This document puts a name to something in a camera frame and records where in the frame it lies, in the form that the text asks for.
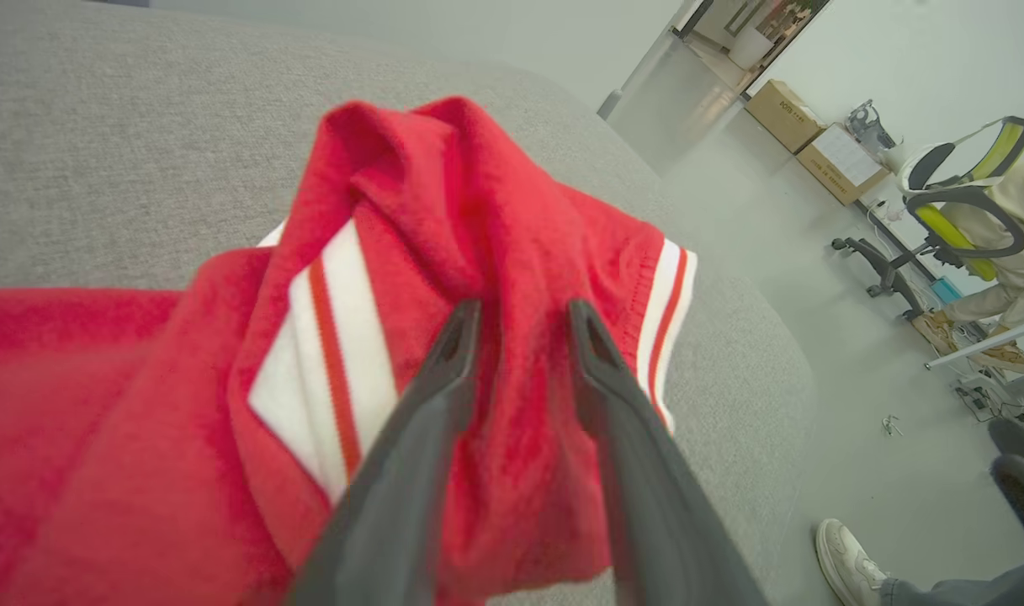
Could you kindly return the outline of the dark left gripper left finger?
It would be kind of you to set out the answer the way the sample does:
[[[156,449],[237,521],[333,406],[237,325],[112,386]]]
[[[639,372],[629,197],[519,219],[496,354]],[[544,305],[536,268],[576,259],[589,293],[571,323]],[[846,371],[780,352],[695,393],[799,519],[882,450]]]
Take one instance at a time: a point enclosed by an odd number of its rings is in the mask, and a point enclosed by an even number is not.
[[[286,603],[436,603],[447,476],[475,410],[480,321],[477,300],[447,315]]]

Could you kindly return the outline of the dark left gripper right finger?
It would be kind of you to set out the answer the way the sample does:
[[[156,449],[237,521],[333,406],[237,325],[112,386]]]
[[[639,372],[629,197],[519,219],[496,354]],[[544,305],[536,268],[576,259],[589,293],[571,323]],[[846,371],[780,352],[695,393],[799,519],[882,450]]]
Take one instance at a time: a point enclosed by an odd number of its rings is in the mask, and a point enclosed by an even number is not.
[[[588,300],[571,300],[578,422],[596,446],[618,605],[764,605],[766,598]]]

